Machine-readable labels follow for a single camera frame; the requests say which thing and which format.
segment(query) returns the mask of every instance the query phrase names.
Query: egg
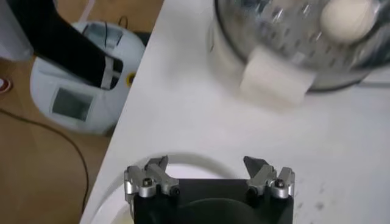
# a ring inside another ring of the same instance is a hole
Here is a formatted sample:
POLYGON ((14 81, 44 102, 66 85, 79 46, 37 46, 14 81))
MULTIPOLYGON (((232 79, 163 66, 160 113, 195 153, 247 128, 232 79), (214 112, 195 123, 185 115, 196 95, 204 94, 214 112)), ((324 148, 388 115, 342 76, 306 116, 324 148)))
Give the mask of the egg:
POLYGON ((373 0, 331 0, 321 13, 321 30, 338 43, 362 39, 376 22, 373 0))

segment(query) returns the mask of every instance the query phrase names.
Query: small red object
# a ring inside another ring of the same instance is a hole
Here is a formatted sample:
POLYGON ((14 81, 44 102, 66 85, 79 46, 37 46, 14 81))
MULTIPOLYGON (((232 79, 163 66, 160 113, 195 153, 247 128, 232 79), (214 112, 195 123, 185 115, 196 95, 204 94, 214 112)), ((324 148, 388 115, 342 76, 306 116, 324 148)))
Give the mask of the small red object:
POLYGON ((0 79, 0 94, 10 91, 11 87, 11 81, 7 79, 0 79))

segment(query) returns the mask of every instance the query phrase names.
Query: stainless steel bowl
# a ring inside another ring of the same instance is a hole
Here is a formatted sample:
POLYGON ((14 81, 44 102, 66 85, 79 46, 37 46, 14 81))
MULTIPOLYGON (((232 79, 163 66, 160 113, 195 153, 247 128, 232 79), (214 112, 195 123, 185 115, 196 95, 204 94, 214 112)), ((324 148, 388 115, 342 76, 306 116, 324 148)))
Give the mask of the stainless steel bowl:
POLYGON ((390 60, 390 25, 376 23, 362 40, 335 43, 322 33, 329 0, 215 0, 216 20, 238 58, 246 63, 262 44, 287 63, 317 74, 312 91, 353 85, 390 60))

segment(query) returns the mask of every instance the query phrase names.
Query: screw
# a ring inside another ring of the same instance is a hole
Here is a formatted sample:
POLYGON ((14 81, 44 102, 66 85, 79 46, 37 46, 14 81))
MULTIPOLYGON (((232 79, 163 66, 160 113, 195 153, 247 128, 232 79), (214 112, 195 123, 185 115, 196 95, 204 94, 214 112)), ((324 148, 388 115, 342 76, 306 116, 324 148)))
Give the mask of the screw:
POLYGON ((277 187, 277 188, 285 187, 285 182, 281 179, 276 179, 274 184, 275 184, 275 187, 277 187))
POLYGON ((257 189, 254 187, 249 187, 247 191, 247 195, 249 198, 257 198, 257 189))
POLYGON ((172 189, 169 191, 169 194, 171 196, 178 196, 180 194, 180 189, 178 187, 172 187, 172 189))
POLYGON ((147 177, 142 180, 142 186, 150 187, 153 184, 153 180, 150 177, 147 177))

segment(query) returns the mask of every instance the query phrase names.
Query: yellow label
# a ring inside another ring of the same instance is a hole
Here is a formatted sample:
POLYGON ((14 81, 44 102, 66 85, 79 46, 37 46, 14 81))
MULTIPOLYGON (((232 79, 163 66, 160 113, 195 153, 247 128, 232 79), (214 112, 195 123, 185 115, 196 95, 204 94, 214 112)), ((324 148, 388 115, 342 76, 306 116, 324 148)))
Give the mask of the yellow label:
POLYGON ((130 73, 126 77, 126 85, 127 85, 127 87, 131 87, 132 86, 134 77, 135 77, 135 72, 130 73))

